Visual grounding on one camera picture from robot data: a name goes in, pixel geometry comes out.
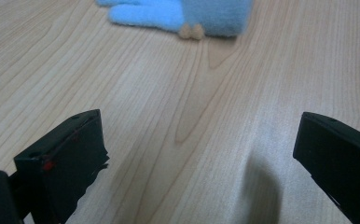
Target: light blue plush toy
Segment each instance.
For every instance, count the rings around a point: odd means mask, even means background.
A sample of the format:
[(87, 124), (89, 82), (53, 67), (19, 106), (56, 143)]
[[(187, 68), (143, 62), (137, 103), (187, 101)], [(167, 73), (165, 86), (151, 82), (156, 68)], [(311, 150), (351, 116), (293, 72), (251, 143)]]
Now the light blue plush toy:
[(110, 21), (155, 27), (183, 38), (240, 35), (247, 26), (252, 0), (96, 0), (111, 7)]

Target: red mark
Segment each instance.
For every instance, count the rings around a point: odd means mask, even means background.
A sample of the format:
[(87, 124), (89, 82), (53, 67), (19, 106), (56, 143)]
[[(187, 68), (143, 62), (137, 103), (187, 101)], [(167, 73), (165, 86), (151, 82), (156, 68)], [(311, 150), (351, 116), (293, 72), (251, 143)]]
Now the red mark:
[(46, 163), (44, 163), (43, 165), (43, 170), (44, 171), (50, 171), (52, 170), (52, 168), (54, 168), (55, 166), (55, 162), (53, 161), (47, 161)]

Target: stuffed animal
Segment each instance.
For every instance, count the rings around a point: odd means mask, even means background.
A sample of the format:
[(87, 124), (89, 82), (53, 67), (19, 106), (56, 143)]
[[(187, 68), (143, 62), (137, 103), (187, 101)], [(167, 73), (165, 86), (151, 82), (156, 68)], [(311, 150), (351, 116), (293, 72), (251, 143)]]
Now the stuffed animal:
[(240, 35), (252, 0), (96, 0), (111, 22), (160, 28), (183, 38)]

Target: wooden table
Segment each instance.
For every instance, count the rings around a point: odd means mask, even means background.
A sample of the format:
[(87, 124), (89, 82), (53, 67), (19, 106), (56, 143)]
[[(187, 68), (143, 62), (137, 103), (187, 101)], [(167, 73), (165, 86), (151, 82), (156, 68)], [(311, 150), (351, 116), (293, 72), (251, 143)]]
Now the wooden table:
[(106, 12), (0, 0), (1, 170), (100, 108), (109, 167), (68, 223), (350, 223), (292, 151), (303, 111), (360, 131), (360, 0), (256, 0), (199, 42)]

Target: wood grain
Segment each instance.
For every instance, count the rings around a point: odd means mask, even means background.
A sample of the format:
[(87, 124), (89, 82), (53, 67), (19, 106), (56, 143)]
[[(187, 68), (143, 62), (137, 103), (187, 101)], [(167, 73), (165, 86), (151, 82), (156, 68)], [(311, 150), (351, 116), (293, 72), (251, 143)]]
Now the wood grain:
[(292, 150), (303, 111), (360, 131), (360, 0), (255, 1), (199, 42), (106, 12), (0, 0), (1, 170), (100, 108), (110, 165), (68, 223), (350, 223)]

